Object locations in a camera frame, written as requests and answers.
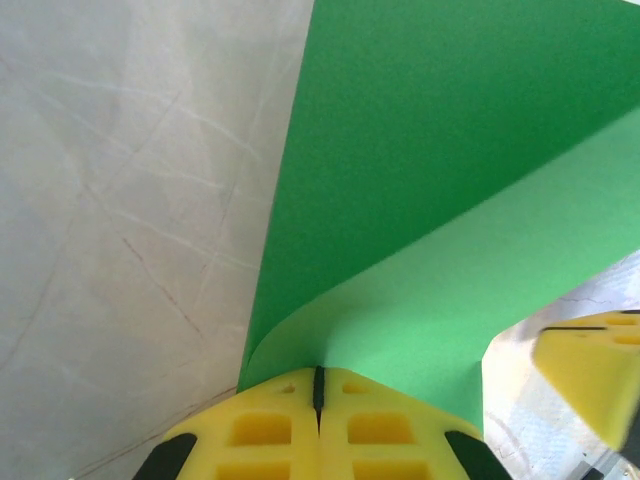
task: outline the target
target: white surface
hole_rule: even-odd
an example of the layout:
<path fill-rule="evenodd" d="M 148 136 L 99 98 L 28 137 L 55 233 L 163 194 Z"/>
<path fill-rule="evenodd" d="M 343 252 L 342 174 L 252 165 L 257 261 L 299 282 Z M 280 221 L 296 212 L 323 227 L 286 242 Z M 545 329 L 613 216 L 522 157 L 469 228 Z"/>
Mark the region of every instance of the white surface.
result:
<path fill-rule="evenodd" d="M 0 2 L 0 478 L 130 478 L 238 374 L 310 0 Z"/>

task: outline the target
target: green sheet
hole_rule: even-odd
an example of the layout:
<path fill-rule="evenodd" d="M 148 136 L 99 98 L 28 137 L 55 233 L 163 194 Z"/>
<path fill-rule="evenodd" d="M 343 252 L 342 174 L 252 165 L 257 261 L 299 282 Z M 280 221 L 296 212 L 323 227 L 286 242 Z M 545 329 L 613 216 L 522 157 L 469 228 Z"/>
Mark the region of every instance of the green sheet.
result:
<path fill-rule="evenodd" d="M 480 424 L 490 339 L 640 240 L 639 105 L 635 5 L 317 0 L 240 388 L 321 363 Z"/>

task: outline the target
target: black rubber pad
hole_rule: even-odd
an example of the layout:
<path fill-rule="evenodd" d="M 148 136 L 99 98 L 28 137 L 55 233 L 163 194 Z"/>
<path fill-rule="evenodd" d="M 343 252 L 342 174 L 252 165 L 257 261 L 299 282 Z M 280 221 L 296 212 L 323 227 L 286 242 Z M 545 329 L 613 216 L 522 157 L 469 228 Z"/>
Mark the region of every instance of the black rubber pad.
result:
<path fill-rule="evenodd" d="M 542 332 L 548 332 L 550 330 L 582 330 L 582 331 L 597 331 L 606 330 L 606 327 L 547 327 L 543 328 Z"/>
<path fill-rule="evenodd" d="M 590 468 L 580 480 L 604 480 L 604 473 L 597 468 Z"/>
<path fill-rule="evenodd" d="M 512 480 L 486 443 L 457 431 L 444 435 L 469 480 Z"/>
<path fill-rule="evenodd" d="M 176 480 L 196 441 L 192 433 L 183 433 L 162 442 L 151 451 L 133 480 Z"/>
<path fill-rule="evenodd" d="M 636 411 L 636 415 L 629 426 L 627 440 L 619 453 L 636 467 L 640 465 L 640 410 Z"/>

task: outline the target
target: rectangular hole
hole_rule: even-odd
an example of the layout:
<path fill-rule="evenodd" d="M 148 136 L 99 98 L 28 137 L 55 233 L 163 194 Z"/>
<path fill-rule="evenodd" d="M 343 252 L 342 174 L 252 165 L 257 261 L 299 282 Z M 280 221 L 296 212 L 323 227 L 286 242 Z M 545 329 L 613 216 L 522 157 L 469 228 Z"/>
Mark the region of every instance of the rectangular hole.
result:
<path fill-rule="evenodd" d="M 423 462 L 355 461 L 354 480 L 433 480 Z"/>
<path fill-rule="evenodd" d="M 406 416 L 399 413 L 361 413 L 348 424 L 349 443 L 395 445 L 415 443 Z"/>
<path fill-rule="evenodd" d="M 289 480 L 289 464 L 232 463 L 220 465 L 216 480 Z"/>
<path fill-rule="evenodd" d="M 640 345 L 640 336 L 638 335 L 616 335 L 613 341 L 621 345 Z"/>
<path fill-rule="evenodd" d="M 291 419 L 277 413 L 247 413 L 233 422 L 229 445 L 287 445 L 291 443 Z"/>
<path fill-rule="evenodd" d="M 609 325 L 635 325 L 636 321 L 633 318 L 607 318 Z"/>

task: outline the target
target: yellow foam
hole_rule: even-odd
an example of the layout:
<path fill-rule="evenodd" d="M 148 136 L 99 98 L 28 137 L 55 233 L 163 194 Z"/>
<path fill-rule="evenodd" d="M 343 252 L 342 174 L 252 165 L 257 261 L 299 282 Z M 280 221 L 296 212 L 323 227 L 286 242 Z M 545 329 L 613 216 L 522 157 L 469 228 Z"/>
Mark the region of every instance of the yellow foam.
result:
<path fill-rule="evenodd" d="M 197 442 L 177 480 L 468 480 L 445 438 L 474 426 L 347 370 L 282 375 L 174 427 Z"/>
<path fill-rule="evenodd" d="M 639 320 L 610 312 L 558 322 L 541 332 L 533 354 L 540 372 L 614 450 L 624 446 L 640 398 Z"/>

